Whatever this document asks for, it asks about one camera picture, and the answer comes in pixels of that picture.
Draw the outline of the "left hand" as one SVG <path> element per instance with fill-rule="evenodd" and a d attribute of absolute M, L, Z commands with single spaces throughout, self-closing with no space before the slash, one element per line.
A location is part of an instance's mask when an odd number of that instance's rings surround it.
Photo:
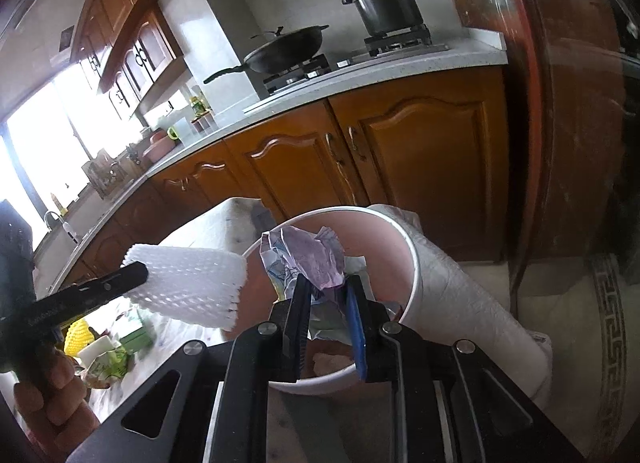
<path fill-rule="evenodd" d="M 56 350 L 44 374 L 48 397 L 33 383 L 18 381 L 13 387 L 16 409 L 44 459 L 65 462 L 101 423 L 85 401 L 87 387 L 70 357 Z"/>

